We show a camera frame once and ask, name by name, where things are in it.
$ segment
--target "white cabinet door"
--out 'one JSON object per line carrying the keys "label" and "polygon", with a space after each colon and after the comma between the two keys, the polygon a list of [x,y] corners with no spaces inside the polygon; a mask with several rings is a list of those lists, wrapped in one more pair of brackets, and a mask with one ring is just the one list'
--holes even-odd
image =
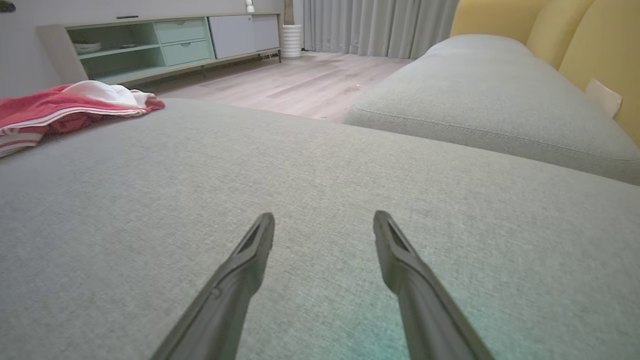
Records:
{"label": "white cabinet door", "polygon": [[256,51],[280,47],[280,39],[278,38],[278,16],[254,15],[253,38]]}
{"label": "white cabinet door", "polygon": [[217,59],[256,51],[251,15],[211,16],[209,27]]}

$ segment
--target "bowl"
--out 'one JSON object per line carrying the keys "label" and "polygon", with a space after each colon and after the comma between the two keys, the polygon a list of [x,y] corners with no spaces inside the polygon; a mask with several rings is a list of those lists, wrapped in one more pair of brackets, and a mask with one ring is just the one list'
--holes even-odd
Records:
{"label": "bowl", "polygon": [[74,43],[74,47],[78,54],[88,54],[94,53],[95,51],[100,51],[102,49],[101,42],[87,43],[87,44],[77,44]]}

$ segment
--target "gray sofa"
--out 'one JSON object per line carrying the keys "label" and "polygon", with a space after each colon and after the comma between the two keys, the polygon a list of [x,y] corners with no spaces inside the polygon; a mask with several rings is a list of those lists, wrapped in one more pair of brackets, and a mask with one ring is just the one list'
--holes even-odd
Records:
{"label": "gray sofa", "polygon": [[640,184],[629,135],[510,38],[459,35],[433,46],[358,98],[346,123]]}
{"label": "gray sofa", "polygon": [[497,359],[638,359],[640,188],[539,161],[168,99],[0,160],[3,359],[147,359],[264,211],[238,359],[408,359],[384,209]]}

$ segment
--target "striped towel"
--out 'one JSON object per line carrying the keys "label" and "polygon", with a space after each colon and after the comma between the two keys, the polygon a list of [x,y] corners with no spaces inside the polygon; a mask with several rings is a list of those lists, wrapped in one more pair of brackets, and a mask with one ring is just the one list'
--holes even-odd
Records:
{"label": "striped towel", "polygon": [[80,81],[0,100],[0,158],[34,147],[47,132],[82,129],[106,115],[135,117],[163,109],[154,94],[122,85]]}

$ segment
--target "white vase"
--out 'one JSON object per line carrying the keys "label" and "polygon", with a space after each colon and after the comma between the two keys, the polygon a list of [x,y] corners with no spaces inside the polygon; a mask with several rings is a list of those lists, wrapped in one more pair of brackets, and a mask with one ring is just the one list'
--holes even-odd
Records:
{"label": "white vase", "polygon": [[302,25],[282,26],[282,48],[281,57],[283,59],[298,59],[302,57]]}

